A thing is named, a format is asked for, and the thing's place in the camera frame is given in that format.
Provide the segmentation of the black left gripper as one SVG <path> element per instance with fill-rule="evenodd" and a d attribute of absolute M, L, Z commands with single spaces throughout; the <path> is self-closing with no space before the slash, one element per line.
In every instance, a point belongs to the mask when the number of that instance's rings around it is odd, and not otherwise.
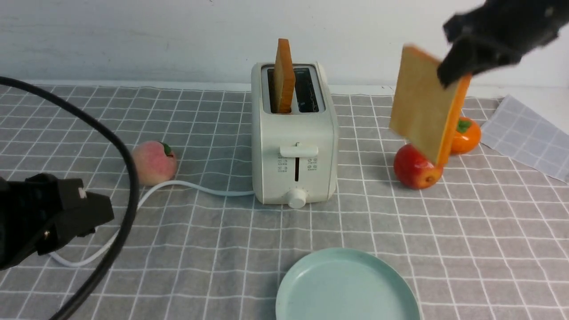
<path fill-rule="evenodd" d="M 40 173 L 1 180 L 1 269 L 46 255 L 114 219 L 108 196 L 84 192 L 79 178 Z"/>

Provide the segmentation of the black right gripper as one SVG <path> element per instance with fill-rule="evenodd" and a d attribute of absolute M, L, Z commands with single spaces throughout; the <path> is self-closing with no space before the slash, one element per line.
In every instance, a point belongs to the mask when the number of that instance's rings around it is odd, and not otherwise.
<path fill-rule="evenodd" d="M 549 45 L 568 24 L 567 0 L 486 0 L 454 14 L 443 30 L 449 53 L 437 68 L 443 88 L 464 76 L 518 65 L 523 53 Z"/>

